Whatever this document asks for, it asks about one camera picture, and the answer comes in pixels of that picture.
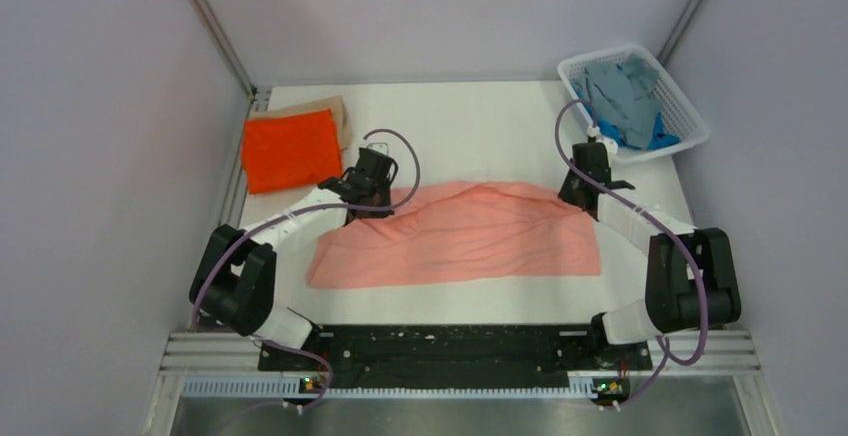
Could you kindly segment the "pink t shirt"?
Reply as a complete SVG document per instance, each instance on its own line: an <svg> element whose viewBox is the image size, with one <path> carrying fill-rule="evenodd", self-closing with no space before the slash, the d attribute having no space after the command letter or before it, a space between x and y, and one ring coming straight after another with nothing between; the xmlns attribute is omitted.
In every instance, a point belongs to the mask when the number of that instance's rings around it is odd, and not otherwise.
<svg viewBox="0 0 848 436"><path fill-rule="evenodd" d="M593 219L554 190L453 181L419 188L392 216L323 235L306 281L362 289L600 273Z"/></svg>

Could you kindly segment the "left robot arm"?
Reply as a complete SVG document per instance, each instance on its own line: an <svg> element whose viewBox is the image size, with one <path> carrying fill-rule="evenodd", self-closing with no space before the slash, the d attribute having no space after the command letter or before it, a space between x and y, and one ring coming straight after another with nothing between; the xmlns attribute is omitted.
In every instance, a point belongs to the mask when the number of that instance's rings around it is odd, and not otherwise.
<svg viewBox="0 0 848 436"><path fill-rule="evenodd" d="M397 162L363 147L356 164L330 177L286 210L245 228L221 225L210 236L189 290L194 308L237 334L282 346L297 369L319 360L313 325L275 293L277 263L324 234L362 218L391 215Z"/></svg>

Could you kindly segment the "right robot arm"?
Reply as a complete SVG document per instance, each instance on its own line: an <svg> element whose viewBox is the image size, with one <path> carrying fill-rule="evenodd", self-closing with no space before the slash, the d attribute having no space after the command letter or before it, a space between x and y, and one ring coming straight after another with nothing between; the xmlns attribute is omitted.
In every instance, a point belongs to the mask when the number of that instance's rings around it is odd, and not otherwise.
<svg viewBox="0 0 848 436"><path fill-rule="evenodd" d="M591 320L589 360L612 368L627 344L739 320L742 312L728 234L696 228L640 200L633 185L613 180L606 147L573 145L560 200L624 237L647 259L644 295Z"/></svg>

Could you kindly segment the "white plastic basket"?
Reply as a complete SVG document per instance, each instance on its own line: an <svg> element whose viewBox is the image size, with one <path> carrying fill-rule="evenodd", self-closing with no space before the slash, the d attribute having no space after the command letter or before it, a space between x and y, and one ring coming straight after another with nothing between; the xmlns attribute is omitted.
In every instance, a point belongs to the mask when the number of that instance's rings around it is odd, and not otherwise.
<svg viewBox="0 0 848 436"><path fill-rule="evenodd" d="M652 95L659 99L663 105L661 112L666 130L678 136L680 142L674 146L657 150L634 150L618 145L618 154L611 161L620 165L643 163L649 160L671 156L705 142L711 135L705 120L673 81L665 68L650 51L642 46L629 44L571 56L558 63L557 73L565 85L570 99L584 99L578 95L573 81L582 73L588 64L601 61L619 63L631 54L645 59L648 64L657 70L658 82ZM574 115L582 124L584 131L587 132L588 127L591 125L589 115L583 108L583 104L578 104L574 107Z"/></svg>

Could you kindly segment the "blue t shirt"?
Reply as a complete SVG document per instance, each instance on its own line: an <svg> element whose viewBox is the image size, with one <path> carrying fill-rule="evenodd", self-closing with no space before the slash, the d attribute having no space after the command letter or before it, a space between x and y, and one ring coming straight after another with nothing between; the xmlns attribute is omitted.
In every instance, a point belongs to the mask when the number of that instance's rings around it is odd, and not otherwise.
<svg viewBox="0 0 848 436"><path fill-rule="evenodd" d="M651 137L645 140L643 136L633 128L633 124L622 122L614 124L604 118L595 118L594 106L592 103L583 104L583 108L589 115L590 125L597 125L600 133L614 140L620 147L634 150L657 150L670 146L674 146L680 142L680 138L672 133L669 133L662 118L662 112L658 112L653 118L653 127Z"/></svg>

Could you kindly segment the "grey t shirt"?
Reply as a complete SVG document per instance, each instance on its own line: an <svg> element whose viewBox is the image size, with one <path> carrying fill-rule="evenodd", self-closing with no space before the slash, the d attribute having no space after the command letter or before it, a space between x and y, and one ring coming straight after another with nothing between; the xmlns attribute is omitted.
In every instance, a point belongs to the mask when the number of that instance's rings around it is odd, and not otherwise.
<svg viewBox="0 0 848 436"><path fill-rule="evenodd" d="M616 63L588 64L573 81L578 95L589 101L591 115L620 145L637 150L652 149L657 138L657 119L663 108L652 95L658 72L635 54Z"/></svg>

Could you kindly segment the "orange folded t shirt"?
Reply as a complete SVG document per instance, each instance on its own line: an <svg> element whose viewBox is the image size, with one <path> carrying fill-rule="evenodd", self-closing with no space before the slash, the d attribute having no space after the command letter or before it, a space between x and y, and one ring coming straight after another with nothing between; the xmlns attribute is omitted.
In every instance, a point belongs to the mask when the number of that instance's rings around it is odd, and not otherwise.
<svg viewBox="0 0 848 436"><path fill-rule="evenodd" d="M342 174L337 128L328 109L245 123L241 164L252 195L318 184Z"/></svg>

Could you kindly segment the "beige folded t shirt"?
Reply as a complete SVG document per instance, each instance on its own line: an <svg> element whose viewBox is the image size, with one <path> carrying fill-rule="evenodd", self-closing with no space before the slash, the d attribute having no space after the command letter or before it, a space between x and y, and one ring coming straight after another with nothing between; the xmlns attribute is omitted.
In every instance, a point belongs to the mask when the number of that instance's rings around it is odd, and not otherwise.
<svg viewBox="0 0 848 436"><path fill-rule="evenodd" d="M283 107L281 109L252 111L248 120L281 119L329 110L336 127L337 141L341 150L346 150L352 143L352 127L346 107L340 95L318 99Z"/></svg>

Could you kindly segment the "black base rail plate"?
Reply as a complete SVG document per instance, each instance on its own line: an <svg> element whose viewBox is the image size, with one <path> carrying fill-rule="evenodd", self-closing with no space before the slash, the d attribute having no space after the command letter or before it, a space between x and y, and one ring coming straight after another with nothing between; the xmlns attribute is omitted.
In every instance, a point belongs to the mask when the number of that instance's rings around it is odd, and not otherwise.
<svg viewBox="0 0 848 436"><path fill-rule="evenodd" d="M553 389L579 371L653 367L645 342L609 346L587 325L326 325L295 355L264 343L262 372L330 363L333 389Z"/></svg>

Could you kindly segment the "right aluminium frame post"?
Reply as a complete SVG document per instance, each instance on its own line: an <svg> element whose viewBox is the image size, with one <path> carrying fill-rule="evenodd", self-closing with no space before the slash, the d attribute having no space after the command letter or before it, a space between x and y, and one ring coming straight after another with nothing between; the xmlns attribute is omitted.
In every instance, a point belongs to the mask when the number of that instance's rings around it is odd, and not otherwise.
<svg viewBox="0 0 848 436"><path fill-rule="evenodd" d="M677 47L686 35L688 28L698 15L705 0L688 0L663 46L657 54L657 60L666 65L673 57Z"/></svg>

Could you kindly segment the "aluminium frame post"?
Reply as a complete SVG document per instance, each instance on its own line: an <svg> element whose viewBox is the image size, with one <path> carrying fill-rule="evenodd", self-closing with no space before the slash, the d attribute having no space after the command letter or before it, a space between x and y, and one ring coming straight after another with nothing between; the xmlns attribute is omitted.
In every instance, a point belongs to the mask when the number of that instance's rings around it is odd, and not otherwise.
<svg viewBox="0 0 848 436"><path fill-rule="evenodd" d="M705 0L688 0L663 46L657 54L657 60L666 65L673 57L677 47L686 35L688 28L698 15Z"/></svg>
<svg viewBox="0 0 848 436"><path fill-rule="evenodd" d="M219 22L209 0L189 0L189 2L200 17L208 36L222 57L225 66L247 97L253 98L256 94L256 87L238 57L223 26Z"/></svg>

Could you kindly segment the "left aluminium frame post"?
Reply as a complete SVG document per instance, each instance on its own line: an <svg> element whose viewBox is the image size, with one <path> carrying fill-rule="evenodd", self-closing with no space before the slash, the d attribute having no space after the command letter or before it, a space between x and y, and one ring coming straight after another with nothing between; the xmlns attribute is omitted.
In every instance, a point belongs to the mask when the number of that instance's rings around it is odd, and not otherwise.
<svg viewBox="0 0 848 436"><path fill-rule="evenodd" d="M238 57L223 26L219 22L209 0L189 0L189 2L200 17L208 36L222 57L225 66L247 97L253 98L256 94L256 87Z"/></svg>

